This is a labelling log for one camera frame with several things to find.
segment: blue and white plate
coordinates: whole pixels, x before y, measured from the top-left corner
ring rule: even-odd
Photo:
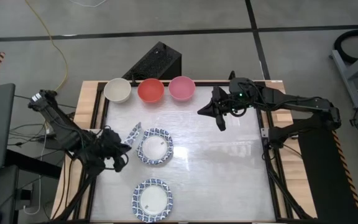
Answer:
[[[160,179],[149,179],[139,184],[132,196],[132,211],[143,222],[158,222],[171,212],[172,192]]]
[[[142,162],[152,165],[166,161],[173,153],[173,141],[168,131],[152,128],[144,132],[137,147],[137,156]]]

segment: yellow cable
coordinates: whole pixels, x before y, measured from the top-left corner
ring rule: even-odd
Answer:
[[[67,61],[66,61],[66,57],[65,55],[63,54],[63,52],[55,45],[55,43],[53,42],[53,39],[52,39],[52,35],[50,35],[50,32],[47,28],[47,26],[45,25],[45,23],[43,22],[43,20],[41,19],[41,17],[38,15],[38,13],[31,7],[30,3],[25,0],[25,3],[30,7],[31,11],[35,14],[35,16],[37,16],[38,20],[42,23],[42,25],[44,26],[45,30],[47,31],[48,33],[48,36],[49,36],[49,39],[52,43],[52,45],[59,51],[60,55],[62,56],[63,60],[65,61],[65,66],[66,66],[66,74],[65,74],[65,77],[64,79],[62,80],[62,82],[59,84],[59,86],[55,89],[55,91],[58,91],[64,84],[65,82],[67,81],[67,78],[68,78],[68,65],[67,65]]]

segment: plate center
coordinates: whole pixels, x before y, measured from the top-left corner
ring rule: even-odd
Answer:
[[[156,185],[147,187],[140,196],[140,206],[149,215],[157,215],[164,211],[168,203],[167,193]]]
[[[142,149],[147,158],[157,160],[167,153],[168,145],[160,136],[151,136],[144,141]]]

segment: gray concrete floor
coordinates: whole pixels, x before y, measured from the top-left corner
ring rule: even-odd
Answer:
[[[68,0],[29,0],[53,35],[102,34],[155,30],[250,28],[243,0],[107,0],[97,8],[81,7]],[[94,4],[97,0],[78,0]],[[358,25],[358,1],[353,0],[251,0],[258,27]],[[340,110],[338,130],[342,148],[358,191],[358,132],[347,122],[353,110],[334,62],[328,58],[337,36],[346,30],[264,32],[260,39],[271,79],[284,80],[287,93],[322,96]],[[24,0],[0,0],[0,37],[46,35]],[[252,33],[202,34],[155,37],[58,40],[67,57],[69,80],[60,91],[59,103],[69,113],[75,110],[83,80],[121,77],[158,41],[183,54],[183,74],[193,79],[226,79],[231,70],[237,76],[263,79]],[[345,43],[358,56],[358,39]],[[16,94],[30,97],[39,89],[53,89],[64,75],[64,64],[49,41],[0,42],[6,53],[0,68],[0,84],[15,83]],[[294,118],[303,118],[294,113]],[[41,123],[42,118],[27,109],[27,100],[15,98],[11,126]],[[35,133],[38,127],[23,130]],[[12,148],[39,156],[42,144]],[[54,154],[45,160],[56,163]],[[20,183],[36,175],[21,172]],[[42,204],[53,200],[57,181],[43,179]],[[38,194],[38,182],[35,195]],[[37,209],[35,200],[29,211]],[[49,214],[51,203],[46,204]],[[20,212],[19,223],[46,220]]]

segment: bowl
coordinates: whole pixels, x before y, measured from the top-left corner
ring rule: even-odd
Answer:
[[[178,101],[188,101],[196,91],[196,84],[189,77],[176,77],[168,86],[171,96]]]
[[[131,84],[123,78],[110,80],[104,87],[104,96],[113,103],[123,103],[131,95]]]
[[[164,85],[158,79],[148,78],[139,84],[137,94],[145,103],[156,103],[164,95]]]

